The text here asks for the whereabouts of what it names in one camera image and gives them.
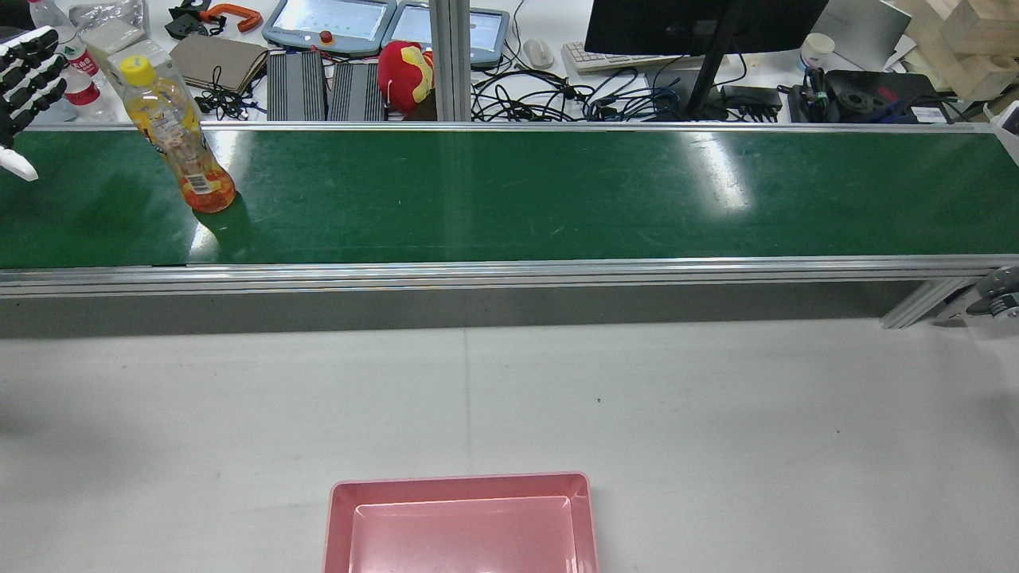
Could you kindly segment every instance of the orange clamp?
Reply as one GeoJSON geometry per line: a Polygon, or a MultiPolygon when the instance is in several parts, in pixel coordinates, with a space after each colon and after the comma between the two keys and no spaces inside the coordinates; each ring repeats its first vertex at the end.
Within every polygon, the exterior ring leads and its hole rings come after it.
{"type": "Polygon", "coordinates": [[[199,15],[205,21],[211,21],[213,16],[221,16],[223,14],[233,14],[235,16],[240,16],[244,19],[237,22],[237,30],[240,32],[249,32],[258,28],[262,23],[262,13],[258,10],[253,10],[251,8],[245,8],[244,6],[237,6],[236,4],[216,4],[215,6],[201,12],[199,15]]]}

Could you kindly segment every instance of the paper cup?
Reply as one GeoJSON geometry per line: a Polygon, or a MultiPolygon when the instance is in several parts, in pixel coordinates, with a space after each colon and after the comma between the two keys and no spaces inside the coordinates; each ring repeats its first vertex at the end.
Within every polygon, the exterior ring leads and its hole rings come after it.
{"type": "Polygon", "coordinates": [[[828,56],[835,51],[835,40],[814,32],[807,36],[800,48],[800,64],[805,67],[824,67],[828,56]]]}

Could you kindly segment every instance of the plastic bag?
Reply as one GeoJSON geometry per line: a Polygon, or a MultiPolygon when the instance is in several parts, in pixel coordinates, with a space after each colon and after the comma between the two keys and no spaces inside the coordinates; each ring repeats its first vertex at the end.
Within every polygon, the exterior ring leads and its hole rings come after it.
{"type": "Polygon", "coordinates": [[[67,10],[71,23],[82,33],[113,18],[149,34],[149,8],[145,0],[117,0],[98,4],[78,4],[67,10]]]}

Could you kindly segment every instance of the tablet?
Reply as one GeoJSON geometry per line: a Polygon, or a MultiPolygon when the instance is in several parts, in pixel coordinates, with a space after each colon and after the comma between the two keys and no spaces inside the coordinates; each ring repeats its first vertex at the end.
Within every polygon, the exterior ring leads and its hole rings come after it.
{"type": "Polygon", "coordinates": [[[395,12],[396,0],[280,0],[262,37],[280,46],[373,56],[395,12]],[[322,32],[332,35],[331,43],[322,32]]]}
{"type": "MultiPolygon", "coordinates": [[[[471,66],[494,67],[502,55],[509,13],[500,10],[471,10],[471,66]]],[[[417,42],[422,48],[432,46],[432,24],[427,4],[403,3],[389,22],[382,45],[393,40],[417,42]]]]}

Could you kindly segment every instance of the red plush toy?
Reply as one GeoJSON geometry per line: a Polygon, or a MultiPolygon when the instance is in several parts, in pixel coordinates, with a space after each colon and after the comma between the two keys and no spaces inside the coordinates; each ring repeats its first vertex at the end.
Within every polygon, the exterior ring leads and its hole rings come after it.
{"type": "Polygon", "coordinates": [[[435,88],[432,51],[415,42],[390,42],[379,54],[379,90],[404,114],[414,111],[435,88]]]}

